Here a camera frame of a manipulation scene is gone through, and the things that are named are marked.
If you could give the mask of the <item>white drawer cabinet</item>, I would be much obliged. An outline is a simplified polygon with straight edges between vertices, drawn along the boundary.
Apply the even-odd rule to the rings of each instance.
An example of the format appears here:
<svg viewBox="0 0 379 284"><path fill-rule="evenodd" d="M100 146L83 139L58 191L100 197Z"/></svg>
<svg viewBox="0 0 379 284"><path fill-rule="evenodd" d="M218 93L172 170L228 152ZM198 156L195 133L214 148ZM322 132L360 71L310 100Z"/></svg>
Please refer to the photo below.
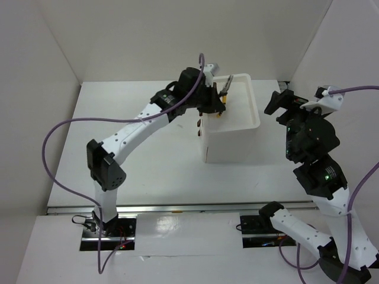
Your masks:
<svg viewBox="0 0 379 284"><path fill-rule="evenodd" d="M204 163L243 163L253 148L260 118L249 74L235 74L220 118L203 114L199 137Z"/></svg>

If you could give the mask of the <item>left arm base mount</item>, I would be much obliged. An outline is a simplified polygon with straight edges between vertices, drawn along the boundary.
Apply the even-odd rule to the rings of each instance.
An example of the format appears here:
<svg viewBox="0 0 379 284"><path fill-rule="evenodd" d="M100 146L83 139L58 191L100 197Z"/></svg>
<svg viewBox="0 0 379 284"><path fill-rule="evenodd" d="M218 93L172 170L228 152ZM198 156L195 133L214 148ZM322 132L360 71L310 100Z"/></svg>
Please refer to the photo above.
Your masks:
<svg viewBox="0 0 379 284"><path fill-rule="evenodd" d="M119 218L115 226L100 232L93 218L85 215L74 215L71 222L82 227L80 251L97 251L98 236L101 235L101 251L134 250L136 236L136 217Z"/></svg>

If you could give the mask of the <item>yellow black pliers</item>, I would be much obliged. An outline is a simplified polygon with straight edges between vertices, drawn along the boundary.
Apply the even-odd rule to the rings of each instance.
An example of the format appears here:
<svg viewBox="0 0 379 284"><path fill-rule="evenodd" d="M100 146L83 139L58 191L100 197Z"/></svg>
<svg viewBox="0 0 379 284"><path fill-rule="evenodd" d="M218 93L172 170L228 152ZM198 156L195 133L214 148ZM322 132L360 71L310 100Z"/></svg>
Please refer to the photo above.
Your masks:
<svg viewBox="0 0 379 284"><path fill-rule="evenodd" d="M230 89L230 85L231 85L231 83L232 83L233 78L234 78L234 75L230 75L230 76L227 78L227 81L226 81L226 83L225 83L224 86L223 86L223 87L226 88L227 94L228 94L228 91L229 91L229 89ZM226 101L227 101L227 95L223 97L223 102L224 102L225 104L226 104Z"/></svg>

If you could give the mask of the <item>front aluminium rail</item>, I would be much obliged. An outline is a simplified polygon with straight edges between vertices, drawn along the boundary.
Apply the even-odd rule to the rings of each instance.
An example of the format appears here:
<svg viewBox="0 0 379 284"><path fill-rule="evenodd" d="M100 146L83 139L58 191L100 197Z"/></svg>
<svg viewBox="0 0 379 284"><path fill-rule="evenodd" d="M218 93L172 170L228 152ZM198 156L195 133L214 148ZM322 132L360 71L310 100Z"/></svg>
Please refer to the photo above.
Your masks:
<svg viewBox="0 0 379 284"><path fill-rule="evenodd" d="M228 204L169 204L169 205L126 205L118 206L119 214L142 213L180 213L180 212L229 212L229 211L257 211L267 202L247 202ZM75 215L90 214L93 206L56 206L48 207L47 215Z"/></svg>

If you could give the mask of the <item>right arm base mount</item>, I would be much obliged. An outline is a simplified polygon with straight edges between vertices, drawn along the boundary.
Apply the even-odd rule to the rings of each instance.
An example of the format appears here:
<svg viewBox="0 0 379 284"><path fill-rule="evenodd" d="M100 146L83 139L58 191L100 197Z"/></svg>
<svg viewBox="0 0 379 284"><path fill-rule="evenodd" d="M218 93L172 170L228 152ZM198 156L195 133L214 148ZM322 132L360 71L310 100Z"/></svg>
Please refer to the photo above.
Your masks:
<svg viewBox="0 0 379 284"><path fill-rule="evenodd" d="M241 215L236 229L242 234L244 249L296 245L292 238L265 224L259 215Z"/></svg>

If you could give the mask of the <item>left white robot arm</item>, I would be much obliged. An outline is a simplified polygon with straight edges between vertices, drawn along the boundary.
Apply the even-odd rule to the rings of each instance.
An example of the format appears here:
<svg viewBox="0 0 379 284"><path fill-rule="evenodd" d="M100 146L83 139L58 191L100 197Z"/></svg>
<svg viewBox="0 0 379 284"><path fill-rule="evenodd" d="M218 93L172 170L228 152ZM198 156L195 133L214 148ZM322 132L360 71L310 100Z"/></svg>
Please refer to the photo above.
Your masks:
<svg viewBox="0 0 379 284"><path fill-rule="evenodd" d="M233 76L229 76L221 90L214 81L215 65L204 70L188 67L179 79L169 83L151 98L135 123L128 123L111 137L86 145L87 165L95 185L92 210L95 228L104 236L117 229L117 189L127 175L121 165L131 152L157 130L166 127L176 117L195 108L200 114L221 115L226 110L226 96Z"/></svg>

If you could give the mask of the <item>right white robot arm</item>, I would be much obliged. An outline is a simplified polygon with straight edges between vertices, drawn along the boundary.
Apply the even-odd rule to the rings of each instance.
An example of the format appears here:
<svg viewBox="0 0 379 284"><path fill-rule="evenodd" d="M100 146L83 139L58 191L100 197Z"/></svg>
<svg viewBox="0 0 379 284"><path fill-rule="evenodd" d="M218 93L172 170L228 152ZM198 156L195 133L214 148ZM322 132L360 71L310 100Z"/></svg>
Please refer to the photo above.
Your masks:
<svg viewBox="0 0 379 284"><path fill-rule="evenodd" d="M287 89L273 92L264 112L284 112L277 122L286 127L286 158L306 194L325 217L329 234L300 219L278 202L259 210L258 224L265 232L278 230L306 248L323 273L336 283L366 283L378 267L378 250L370 241L354 210L356 191L350 191L342 168L330 152L340 144L327 116L340 110L345 90L318 88L309 101Z"/></svg>

